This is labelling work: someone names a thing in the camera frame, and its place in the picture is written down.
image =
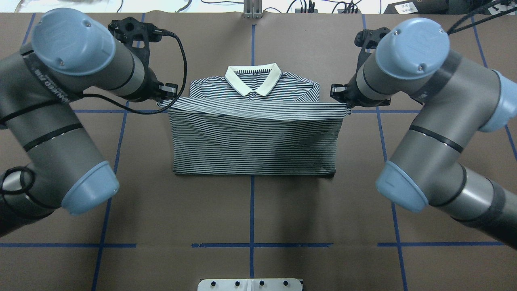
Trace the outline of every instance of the striped shirt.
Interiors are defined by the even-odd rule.
[[[276,64],[193,81],[190,97],[168,110],[174,173],[333,175],[338,132],[351,110],[319,103],[319,91]]]

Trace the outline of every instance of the shirt collar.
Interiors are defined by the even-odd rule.
[[[244,84],[244,82],[239,79],[237,74],[235,74],[236,71],[240,70],[248,70],[248,71],[258,71],[262,69],[271,69],[271,72],[269,72],[269,75],[267,76],[266,80],[260,87],[258,87],[256,90],[251,89],[248,85]],[[235,91],[239,92],[240,95],[246,96],[250,92],[257,92],[261,96],[266,96],[273,90],[273,87],[277,84],[278,80],[280,79],[280,76],[282,75],[282,71],[277,66],[276,63],[269,64],[269,65],[261,65],[261,66],[232,66],[228,67],[228,70],[226,71],[226,75],[224,75],[227,82],[235,89]]]

